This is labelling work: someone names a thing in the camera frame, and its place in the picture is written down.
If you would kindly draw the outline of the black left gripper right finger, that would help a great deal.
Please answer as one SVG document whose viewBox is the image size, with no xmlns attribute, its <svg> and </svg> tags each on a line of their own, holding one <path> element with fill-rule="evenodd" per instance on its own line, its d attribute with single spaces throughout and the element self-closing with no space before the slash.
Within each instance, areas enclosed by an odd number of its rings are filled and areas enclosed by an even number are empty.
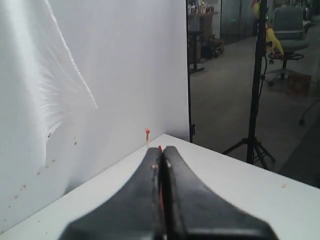
<svg viewBox="0 0 320 240">
<path fill-rule="evenodd" d="M 191 170 L 178 150 L 162 153 L 162 201 L 170 240 L 276 240 L 271 226 L 224 200 Z"/>
</svg>

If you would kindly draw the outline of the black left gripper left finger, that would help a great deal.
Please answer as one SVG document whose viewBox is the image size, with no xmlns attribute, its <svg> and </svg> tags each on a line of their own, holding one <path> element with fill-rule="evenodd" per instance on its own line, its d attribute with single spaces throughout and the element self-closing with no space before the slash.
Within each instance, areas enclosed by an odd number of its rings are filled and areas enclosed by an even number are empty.
<svg viewBox="0 0 320 240">
<path fill-rule="evenodd" d="M 60 239 L 162 240 L 161 159 L 160 148 L 149 148 L 125 185 L 99 207 L 70 222 Z"/>
</svg>

